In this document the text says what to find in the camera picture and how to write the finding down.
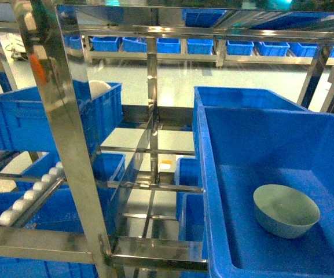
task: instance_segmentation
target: stainless steel rack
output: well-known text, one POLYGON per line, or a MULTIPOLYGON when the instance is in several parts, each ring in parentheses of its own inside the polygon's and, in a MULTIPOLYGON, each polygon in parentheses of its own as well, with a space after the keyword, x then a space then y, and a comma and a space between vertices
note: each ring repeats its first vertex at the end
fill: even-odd
MULTIPOLYGON (((41 95, 47 118, 55 139, 66 181, 57 180, 56 187, 67 182, 80 216, 84 234, 22 229, 26 219, 16 221, 11 227, 0 226, 0 256, 19 257, 67 262, 95 264, 100 278, 124 277, 124 266, 151 270, 193 270, 206 272, 208 262, 201 257, 202 243, 146 238, 150 219, 174 220, 163 215, 152 215, 155 192, 185 191, 202 193, 195 186, 174 186, 170 175, 159 171, 158 155, 185 154, 158 148, 158 131, 181 130, 192 122, 191 108, 159 107, 157 104, 157 61, 173 59, 172 55, 157 54, 156 38, 210 38, 217 41, 212 61, 223 65, 230 58, 225 57, 225 40, 241 41, 287 41, 318 43, 312 59, 294 58, 295 64, 310 63, 298 103, 308 107, 321 74, 328 62, 334 45, 334 19, 310 24, 297 30, 251 30, 260 23, 286 16, 289 12, 306 11, 303 1, 294 1, 289 8, 281 10, 276 0, 227 0, 227 1, 165 1, 165 0, 0 0, 0 10, 12 8, 10 16, 0 18, 0 32, 20 32, 32 65, 34 78, 41 95), (86 24, 79 22, 80 13, 94 18, 109 14, 109 9, 122 9, 124 16, 111 20, 100 16, 102 22, 86 24), (212 28, 192 28, 181 25, 182 8, 220 8, 228 12, 212 28), (88 81, 84 51, 73 55, 65 53, 63 35, 114 35, 143 36, 147 38, 147 53, 133 58, 147 60, 148 106, 124 105, 123 127, 144 129, 136 149, 112 148, 112 151, 129 151, 132 160, 119 184, 102 183, 101 186, 117 187, 111 201, 111 217, 117 224, 117 232, 108 235, 104 222, 97 185, 92 166, 93 152, 87 149, 87 138, 83 132, 73 81, 88 81), (145 153, 151 155, 151 171, 144 173, 140 166, 145 153), (123 211, 131 190, 151 190, 149 207, 144 216, 126 215, 123 211), (145 218, 141 238, 120 236, 123 217, 145 218)), ((334 12, 334 1, 314 1, 313 11, 334 12)), ((199 59, 183 53, 178 60, 199 59)), ((235 62, 245 63, 245 57, 235 62)), ((264 63, 276 63, 275 58, 252 59, 264 63)), ((0 44, 0 83, 3 90, 15 90, 16 84, 0 44)), ((90 101, 91 96, 80 96, 90 101)), ((322 107, 323 112, 334 113, 334 83, 322 107)), ((0 174, 0 179, 30 180, 37 177, 0 174)), ((40 204, 33 204, 28 215, 32 216, 40 204)))

